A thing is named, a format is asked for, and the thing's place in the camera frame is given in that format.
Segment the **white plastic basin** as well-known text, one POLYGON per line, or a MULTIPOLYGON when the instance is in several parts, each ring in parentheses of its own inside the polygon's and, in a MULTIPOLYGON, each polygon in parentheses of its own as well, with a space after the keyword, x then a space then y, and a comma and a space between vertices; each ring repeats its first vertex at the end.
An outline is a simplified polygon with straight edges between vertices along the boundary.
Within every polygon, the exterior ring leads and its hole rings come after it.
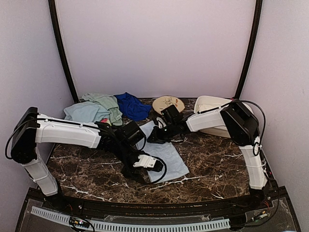
MULTIPOLYGON (((194 106, 194 113, 206 111, 212 108, 216 108, 219 106, 223 106, 226 103, 231 102, 231 99, 224 99, 219 97, 213 97, 213 96, 200 96, 197 98, 194 106)), ((230 133, 226 126, 218 126, 214 128, 209 129, 202 129, 200 130, 203 133, 221 136, 221 137, 227 137, 231 138, 230 133)))

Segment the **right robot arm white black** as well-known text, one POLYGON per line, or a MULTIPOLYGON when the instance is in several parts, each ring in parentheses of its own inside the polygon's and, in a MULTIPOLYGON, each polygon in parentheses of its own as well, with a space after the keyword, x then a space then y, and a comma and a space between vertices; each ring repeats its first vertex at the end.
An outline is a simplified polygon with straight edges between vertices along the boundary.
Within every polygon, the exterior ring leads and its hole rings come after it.
POLYGON ((222 106, 186 117, 171 105, 161 112, 166 125, 154 126, 147 141, 163 144, 170 142, 176 135, 225 127, 231 140, 240 148, 244 156, 250 188, 262 190, 267 184, 267 175, 260 158, 264 131, 259 129, 259 121, 247 104, 249 101, 234 99, 222 106))

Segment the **light blue towel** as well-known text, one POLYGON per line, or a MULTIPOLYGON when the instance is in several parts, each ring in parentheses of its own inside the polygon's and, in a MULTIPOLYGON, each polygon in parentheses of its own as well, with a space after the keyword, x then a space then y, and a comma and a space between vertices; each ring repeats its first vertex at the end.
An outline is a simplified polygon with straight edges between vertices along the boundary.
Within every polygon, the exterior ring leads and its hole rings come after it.
MULTIPOLYGON (((154 126, 155 124, 153 121, 140 126, 140 129, 144 132, 146 138, 150 136, 154 126)), ((137 143, 137 148, 141 149, 143 144, 144 139, 137 143)), ((185 165, 183 159, 172 143, 152 144, 146 142, 145 147, 142 150, 151 156, 161 158, 167 165, 167 173, 160 181, 158 181, 158 183, 172 181, 189 174, 188 167, 185 165)), ((147 171, 150 182, 154 182, 159 179, 163 175, 164 170, 165 169, 163 168, 160 172, 147 171)))

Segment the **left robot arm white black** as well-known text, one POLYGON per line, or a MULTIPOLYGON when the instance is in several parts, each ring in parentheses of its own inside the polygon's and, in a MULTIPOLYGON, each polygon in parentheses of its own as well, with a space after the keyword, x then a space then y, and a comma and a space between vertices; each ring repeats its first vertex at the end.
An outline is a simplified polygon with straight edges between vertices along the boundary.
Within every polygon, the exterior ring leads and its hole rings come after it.
POLYGON ((153 168, 156 162, 142 150, 134 149, 134 145, 144 138, 135 123, 116 128, 104 122, 73 122, 48 117, 38 113, 36 107, 30 107, 9 137, 5 156, 21 164, 42 193, 49 197, 49 203, 63 211, 68 207, 68 199, 60 194, 56 179, 41 159, 38 143, 80 145, 112 152, 124 164, 128 176, 137 180, 134 175, 137 168, 153 168))

